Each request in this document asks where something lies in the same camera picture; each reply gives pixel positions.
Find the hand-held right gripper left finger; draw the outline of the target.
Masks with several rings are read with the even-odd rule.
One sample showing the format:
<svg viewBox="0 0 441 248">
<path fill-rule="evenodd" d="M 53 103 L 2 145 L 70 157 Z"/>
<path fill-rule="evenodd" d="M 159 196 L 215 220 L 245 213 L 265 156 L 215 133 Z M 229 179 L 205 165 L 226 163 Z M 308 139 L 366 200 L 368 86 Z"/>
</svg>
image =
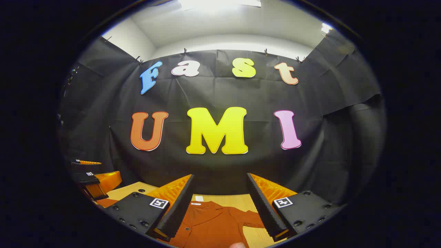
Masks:
<svg viewBox="0 0 441 248">
<path fill-rule="evenodd" d="M 132 192 L 103 211 L 141 236 L 169 242 L 175 237 L 192 200 L 193 178 L 194 175 L 189 174 L 148 194 Z"/>
</svg>

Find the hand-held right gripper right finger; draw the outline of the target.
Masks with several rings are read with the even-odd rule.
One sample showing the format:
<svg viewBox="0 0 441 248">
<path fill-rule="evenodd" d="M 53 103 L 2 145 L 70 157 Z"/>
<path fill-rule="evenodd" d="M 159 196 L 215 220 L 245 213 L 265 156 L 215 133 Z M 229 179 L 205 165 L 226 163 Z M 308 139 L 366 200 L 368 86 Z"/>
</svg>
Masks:
<svg viewBox="0 0 441 248">
<path fill-rule="evenodd" d="M 247 187 L 270 237 L 274 241 L 308 232 L 340 210 L 310 190 L 296 193 L 263 177 L 247 173 Z"/>
</svg>

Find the orange button-up garment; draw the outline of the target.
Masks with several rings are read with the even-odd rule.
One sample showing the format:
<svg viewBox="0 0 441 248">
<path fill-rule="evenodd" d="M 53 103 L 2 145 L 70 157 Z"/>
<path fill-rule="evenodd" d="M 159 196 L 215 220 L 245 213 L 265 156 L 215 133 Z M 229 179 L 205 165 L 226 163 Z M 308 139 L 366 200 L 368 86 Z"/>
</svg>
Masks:
<svg viewBox="0 0 441 248">
<path fill-rule="evenodd" d="M 117 201 L 103 199 L 99 204 L 106 208 Z M 175 237 L 169 242 L 155 239 L 178 248 L 229 248 L 234 243 L 249 248 L 244 227 L 263 229 L 264 225 L 257 212 L 191 201 Z"/>
</svg>

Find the large ceiling light panel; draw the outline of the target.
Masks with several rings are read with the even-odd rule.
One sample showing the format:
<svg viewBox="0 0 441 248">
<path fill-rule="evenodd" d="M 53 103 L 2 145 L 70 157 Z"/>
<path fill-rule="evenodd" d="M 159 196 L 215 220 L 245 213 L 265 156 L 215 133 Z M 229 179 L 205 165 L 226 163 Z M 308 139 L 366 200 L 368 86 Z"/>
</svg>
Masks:
<svg viewBox="0 0 441 248">
<path fill-rule="evenodd" d="M 183 10 L 216 9 L 236 5 L 261 8 L 261 0 L 178 0 Z"/>
</svg>

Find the black backdrop cloth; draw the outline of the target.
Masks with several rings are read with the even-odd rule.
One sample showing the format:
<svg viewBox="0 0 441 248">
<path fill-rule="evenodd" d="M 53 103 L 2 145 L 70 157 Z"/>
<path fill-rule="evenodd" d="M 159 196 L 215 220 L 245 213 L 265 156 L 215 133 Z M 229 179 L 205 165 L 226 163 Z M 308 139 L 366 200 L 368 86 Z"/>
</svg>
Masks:
<svg viewBox="0 0 441 248">
<path fill-rule="evenodd" d="M 100 38 L 80 55 L 60 106 L 66 159 L 120 171 L 123 186 L 194 175 L 194 193 L 246 194 L 247 173 L 344 204 L 369 182 L 386 133 L 381 90 L 355 45 L 332 30 L 304 63 L 240 50 L 147 61 Z M 242 107 L 246 154 L 189 154 L 192 108 L 218 123 Z"/>
</svg>

